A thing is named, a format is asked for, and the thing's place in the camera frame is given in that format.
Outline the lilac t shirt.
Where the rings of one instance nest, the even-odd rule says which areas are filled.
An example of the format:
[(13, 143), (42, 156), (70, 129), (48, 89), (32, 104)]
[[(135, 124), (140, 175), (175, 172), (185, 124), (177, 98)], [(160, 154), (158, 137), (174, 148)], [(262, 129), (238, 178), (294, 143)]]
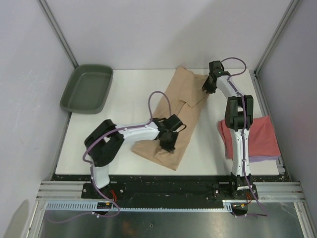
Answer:
[(249, 162), (263, 162), (263, 161), (276, 161), (279, 159), (279, 156), (250, 156)]

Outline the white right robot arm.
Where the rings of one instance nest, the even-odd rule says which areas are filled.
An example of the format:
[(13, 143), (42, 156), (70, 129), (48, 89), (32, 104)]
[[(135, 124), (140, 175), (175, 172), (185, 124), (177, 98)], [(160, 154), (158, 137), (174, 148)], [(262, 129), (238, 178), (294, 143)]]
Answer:
[(224, 69), (225, 60), (209, 63), (209, 75), (202, 86), (208, 94), (221, 91), (227, 99), (225, 125), (230, 131), (233, 146), (233, 165), (229, 195), (240, 199), (247, 192), (254, 193), (252, 175), (249, 166), (249, 132), (254, 119), (254, 98), (243, 94), (232, 82), (231, 74)]

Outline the pink t shirt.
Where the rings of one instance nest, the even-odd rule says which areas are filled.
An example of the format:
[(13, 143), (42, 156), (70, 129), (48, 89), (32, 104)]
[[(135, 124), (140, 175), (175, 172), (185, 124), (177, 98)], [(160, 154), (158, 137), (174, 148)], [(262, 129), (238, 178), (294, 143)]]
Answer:
[[(223, 140), (225, 156), (233, 159), (233, 144), (229, 128), (225, 121), (217, 123), (218, 132)], [(253, 120), (249, 132), (249, 156), (280, 156), (275, 130), (269, 116)]]

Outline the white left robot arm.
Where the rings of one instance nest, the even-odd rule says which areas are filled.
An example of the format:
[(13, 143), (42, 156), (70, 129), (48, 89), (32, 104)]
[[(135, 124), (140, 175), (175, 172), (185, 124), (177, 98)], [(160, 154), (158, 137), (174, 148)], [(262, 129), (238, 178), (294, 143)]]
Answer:
[(187, 127), (177, 115), (151, 118), (145, 123), (118, 125), (104, 120), (84, 141), (83, 161), (91, 165), (92, 192), (98, 198), (109, 194), (109, 164), (124, 143), (142, 140), (158, 141), (161, 149), (175, 151), (178, 134)]

